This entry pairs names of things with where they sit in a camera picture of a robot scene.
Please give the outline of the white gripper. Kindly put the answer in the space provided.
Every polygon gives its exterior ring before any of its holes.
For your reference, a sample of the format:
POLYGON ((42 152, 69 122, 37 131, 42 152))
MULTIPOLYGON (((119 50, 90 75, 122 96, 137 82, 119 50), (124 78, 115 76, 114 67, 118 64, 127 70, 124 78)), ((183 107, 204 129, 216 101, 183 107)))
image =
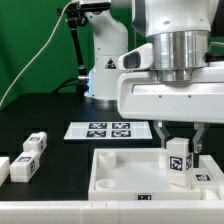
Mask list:
POLYGON ((126 119, 158 120, 153 126, 161 147, 169 132, 165 121, 194 123, 194 152, 203 149, 208 123, 224 123, 224 65, 193 71, 187 82, 162 83, 154 71, 129 72, 118 81, 118 111, 126 119))

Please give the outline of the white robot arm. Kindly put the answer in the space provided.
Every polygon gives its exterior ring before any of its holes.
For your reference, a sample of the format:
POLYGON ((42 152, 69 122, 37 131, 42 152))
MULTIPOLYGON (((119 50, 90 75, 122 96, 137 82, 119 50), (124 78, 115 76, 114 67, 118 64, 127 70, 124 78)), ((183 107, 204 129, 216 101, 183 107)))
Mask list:
POLYGON ((92 101, 124 118, 192 122, 202 150, 209 123, 224 123, 224 59, 209 52, 219 0, 80 0, 93 27, 92 101))

